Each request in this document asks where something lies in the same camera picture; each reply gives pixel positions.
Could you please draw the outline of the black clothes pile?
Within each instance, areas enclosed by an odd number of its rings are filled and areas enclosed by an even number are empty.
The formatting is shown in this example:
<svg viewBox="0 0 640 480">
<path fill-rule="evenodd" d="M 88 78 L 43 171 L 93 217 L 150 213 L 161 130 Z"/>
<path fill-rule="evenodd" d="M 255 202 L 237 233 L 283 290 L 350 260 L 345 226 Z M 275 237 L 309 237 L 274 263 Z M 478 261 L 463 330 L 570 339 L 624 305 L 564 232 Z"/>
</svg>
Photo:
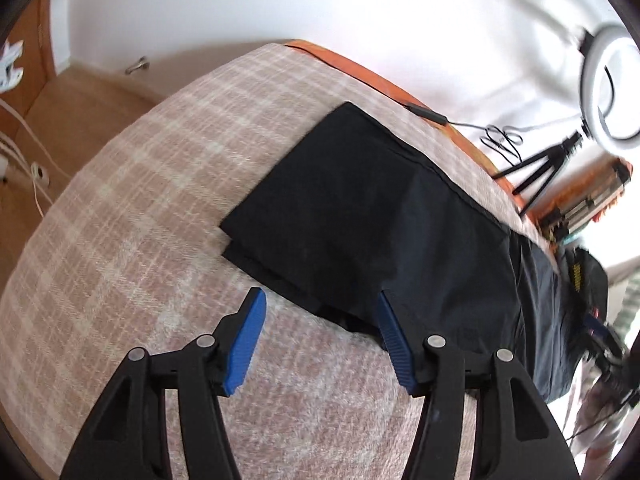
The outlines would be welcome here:
<svg viewBox="0 0 640 480">
<path fill-rule="evenodd" d="M 559 246 L 555 260 L 560 271 L 558 293 L 560 335 L 567 359 L 576 363 L 588 351 L 592 333 L 601 336 L 608 315 L 608 274 L 601 263 L 580 246 Z"/>
</svg>

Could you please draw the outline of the wooden door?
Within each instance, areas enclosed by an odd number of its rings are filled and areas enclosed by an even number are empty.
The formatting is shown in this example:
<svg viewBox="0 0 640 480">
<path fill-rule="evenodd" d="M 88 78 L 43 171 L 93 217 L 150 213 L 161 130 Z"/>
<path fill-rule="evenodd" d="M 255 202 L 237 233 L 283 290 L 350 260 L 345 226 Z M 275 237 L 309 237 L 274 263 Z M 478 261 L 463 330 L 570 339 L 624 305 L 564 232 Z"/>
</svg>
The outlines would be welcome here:
<svg viewBox="0 0 640 480">
<path fill-rule="evenodd" d="M 51 0 L 32 0 L 9 33 L 9 40 L 23 41 L 23 55 L 15 63 L 24 70 L 16 88 L 3 93 L 5 100 L 25 117 L 47 83 L 56 77 L 52 53 Z"/>
</svg>

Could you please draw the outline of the black mini tripod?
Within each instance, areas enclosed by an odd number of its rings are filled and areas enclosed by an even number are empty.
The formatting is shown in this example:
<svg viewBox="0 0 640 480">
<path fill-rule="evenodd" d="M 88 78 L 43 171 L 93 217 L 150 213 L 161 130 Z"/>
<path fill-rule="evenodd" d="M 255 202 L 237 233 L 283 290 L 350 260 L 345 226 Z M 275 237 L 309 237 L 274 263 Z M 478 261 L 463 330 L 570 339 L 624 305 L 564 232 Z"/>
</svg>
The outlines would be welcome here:
<svg viewBox="0 0 640 480">
<path fill-rule="evenodd" d="M 583 138 L 582 134 L 576 131 L 561 143 L 551 145 L 550 148 L 545 148 L 541 152 L 523 159 L 518 164 L 491 177 L 492 180 L 499 181 L 509 177 L 511 174 L 534 167 L 534 170 L 511 191 L 514 197 L 520 197 L 524 192 L 536 185 L 535 193 L 526 200 L 526 203 L 518 211 L 518 216 L 521 219 L 536 205 L 541 195 L 547 191 L 549 185 L 565 167 L 575 151 L 582 146 Z"/>
</svg>

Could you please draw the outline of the pink plaid bed blanket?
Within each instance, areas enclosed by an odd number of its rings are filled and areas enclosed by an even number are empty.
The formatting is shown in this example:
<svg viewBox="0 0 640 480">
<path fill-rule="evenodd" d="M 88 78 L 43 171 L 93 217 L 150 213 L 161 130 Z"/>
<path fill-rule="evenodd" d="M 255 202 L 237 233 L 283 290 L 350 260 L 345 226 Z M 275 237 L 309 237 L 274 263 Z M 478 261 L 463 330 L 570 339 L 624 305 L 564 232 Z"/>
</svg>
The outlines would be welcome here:
<svg viewBox="0 0 640 480">
<path fill-rule="evenodd" d="M 532 240 L 509 194 L 445 133 L 302 51 L 268 44 L 154 107 L 82 168 L 1 298 L 1 413 L 56 478 L 126 352 L 183 347 L 253 282 L 222 256 L 222 218 L 337 105 L 352 102 Z M 390 358 L 269 294 L 246 381 L 221 403 L 247 479 L 397 479 L 422 403 Z"/>
</svg>

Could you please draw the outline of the orange bed sheet edge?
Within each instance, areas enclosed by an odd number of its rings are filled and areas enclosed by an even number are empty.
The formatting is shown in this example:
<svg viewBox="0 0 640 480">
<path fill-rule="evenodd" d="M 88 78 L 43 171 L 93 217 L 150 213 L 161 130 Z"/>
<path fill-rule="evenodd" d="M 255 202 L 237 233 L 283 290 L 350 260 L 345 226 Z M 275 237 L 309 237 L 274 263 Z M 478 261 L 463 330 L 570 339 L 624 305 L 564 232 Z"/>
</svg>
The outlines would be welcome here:
<svg viewBox="0 0 640 480">
<path fill-rule="evenodd" d="M 401 89 L 396 86 L 396 84 L 393 84 L 377 73 L 372 72 L 372 70 L 368 70 L 349 58 L 345 58 L 343 55 L 304 40 L 292 40 L 286 42 L 284 45 L 285 47 L 302 51 L 306 55 L 310 55 L 318 61 L 329 65 L 334 68 L 334 70 L 338 70 L 339 72 L 360 81 L 362 84 L 366 84 L 368 87 L 378 93 L 381 93 L 383 96 L 386 96 L 387 99 L 392 100 L 399 105 L 410 104 L 425 108 L 428 112 L 431 111 L 430 108 L 412 96 L 409 92 Z M 449 142 L 456 147 L 460 154 L 465 154 L 466 162 L 463 164 L 464 169 L 470 169 L 471 164 L 474 164 L 477 166 L 477 170 L 474 170 L 476 174 L 483 171 L 484 174 L 486 174 L 485 180 L 490 178 L 492 172 L 496 170 L 495 165 L 465 136 L 462 136 L 456 127 L 452 125 L 443 126 L 438 122 L 435 122 L 434 119 L 423 118 L 423 121 L 428 122 L 433 129 L 439 131 L 445 138 L 447 138 Z"/>
</svg>

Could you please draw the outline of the black pants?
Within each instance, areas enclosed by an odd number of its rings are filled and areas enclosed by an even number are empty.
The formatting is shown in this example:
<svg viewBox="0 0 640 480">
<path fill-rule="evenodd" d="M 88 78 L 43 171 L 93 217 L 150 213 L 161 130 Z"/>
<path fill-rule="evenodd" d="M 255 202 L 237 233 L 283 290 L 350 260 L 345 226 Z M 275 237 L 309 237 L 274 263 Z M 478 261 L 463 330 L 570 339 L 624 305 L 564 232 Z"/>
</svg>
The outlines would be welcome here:
<svg viewBox="0 0 640 480">
<path fill-rule="evenodd" d="M 579 312 L 542 248 L 352 103 L 236 206 L 227 260 L 293 304 L 378 336 L 378 297 L 459 348 L 507 348 L 540 395 L 567 393 Z"/>
</svg>

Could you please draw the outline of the silver folded tripod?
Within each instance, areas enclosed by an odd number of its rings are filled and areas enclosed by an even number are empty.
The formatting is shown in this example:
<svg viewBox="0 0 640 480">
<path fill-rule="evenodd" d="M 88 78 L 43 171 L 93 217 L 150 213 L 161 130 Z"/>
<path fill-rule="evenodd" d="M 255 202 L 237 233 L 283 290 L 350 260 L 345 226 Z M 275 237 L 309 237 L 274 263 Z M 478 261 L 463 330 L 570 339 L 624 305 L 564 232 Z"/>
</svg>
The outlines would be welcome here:
<svg viewBox="0 0 640 480">
<path fill-rule="evenodd" d="M 536 227 L 551 244 L 561 244 L 614 205 L 633 174 L 634 166 L 623 158 L 608 156 L 597 162 L 533 214 Z"/>
</svg>

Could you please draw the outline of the metal door stopper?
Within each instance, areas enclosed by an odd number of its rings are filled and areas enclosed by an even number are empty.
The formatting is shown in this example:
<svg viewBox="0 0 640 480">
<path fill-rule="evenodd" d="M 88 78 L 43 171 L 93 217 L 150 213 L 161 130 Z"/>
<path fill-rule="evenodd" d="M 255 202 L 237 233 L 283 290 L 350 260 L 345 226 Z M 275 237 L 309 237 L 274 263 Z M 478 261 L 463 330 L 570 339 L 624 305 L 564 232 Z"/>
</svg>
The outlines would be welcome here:
<svg viewBox="0 0 640 480">
<path fill-rule="evenodd" d="M 134 64 L 129 65 L 125 70 L 125 75 L 130 76 L 134 73 L 140 72 L 140 70 L 148 70 L 150 68 L 150 61 L 146 56 L 142 56 L 134 62 Z"/>
</svg>

